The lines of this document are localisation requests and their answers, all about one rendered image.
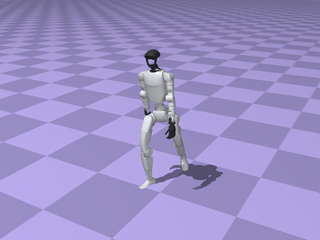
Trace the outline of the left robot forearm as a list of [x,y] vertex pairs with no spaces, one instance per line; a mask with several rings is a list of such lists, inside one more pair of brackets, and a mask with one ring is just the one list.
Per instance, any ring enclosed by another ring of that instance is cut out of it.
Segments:
[[167,104],[168,106],[168,118],[171,118],[171,122],[174,123],[176,121],[176,113],[175,113],[175,96],[172,95],[172,103]]

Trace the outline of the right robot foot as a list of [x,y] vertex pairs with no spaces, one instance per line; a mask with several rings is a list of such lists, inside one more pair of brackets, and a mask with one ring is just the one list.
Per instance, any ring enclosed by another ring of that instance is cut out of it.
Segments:
[[149,180],[146,180],[142,185],[139,186],[140,189],[144,189],[144,188],[147,188],[149,187],[150,185],[156,183],[156,179],[155,178],[152,178],[152,181],[149,181]]

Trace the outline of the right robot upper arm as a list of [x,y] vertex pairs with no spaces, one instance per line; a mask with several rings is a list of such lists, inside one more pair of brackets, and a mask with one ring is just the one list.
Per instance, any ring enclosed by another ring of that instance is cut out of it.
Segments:
[[140,97],[142,97],[142,98],[147,98],[148,95],[147,95],[147,91],[146,91],[146,87],[145,87],[145,82],[144,82],[144,77],[143,77],[144,72],[145,72],[145,71],[140,72],[140,73],[138,74],[137,78],[139,79],[140,87],[141,87],[141,89],[142,89],[142,91],[140,92],[139,95],[140,95]]

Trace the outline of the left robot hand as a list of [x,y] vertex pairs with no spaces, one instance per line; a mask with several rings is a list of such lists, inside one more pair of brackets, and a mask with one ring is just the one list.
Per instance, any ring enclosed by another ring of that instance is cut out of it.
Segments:
[[169,132],[168,137],[166,137],[166,139],[172,139],[172,138],[174,138],[175,135],[176,135],[176,127],[175,127],[175,125],[174,125],[176,122],[172,122],[172,118],[169,117],[168,123],[169,123],[170,125],[169,125],[168,130],[167,130],[167,132],[165,133],[165,135]]

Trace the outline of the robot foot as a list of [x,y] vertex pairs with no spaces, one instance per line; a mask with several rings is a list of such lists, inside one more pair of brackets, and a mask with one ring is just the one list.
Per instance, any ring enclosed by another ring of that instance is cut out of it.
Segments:
[[[184,159],[184,157],[185,157],[185,159]],[[189,164],[188,164],[188,161],[186,158],[186,154],[184,154],[184,157],[182,157],[182,159],[181,159],[181,156],[180,156],[181,168],[183,171],[187,171],[189,169]]]
[[149,187],[150,185],[156,183],[156,179],[155,178],[152,178],[152,181],[149,181],[149,180],[146,180],[142,185],[139,186],[140,189],[144,189],[144,188],[147,188]]

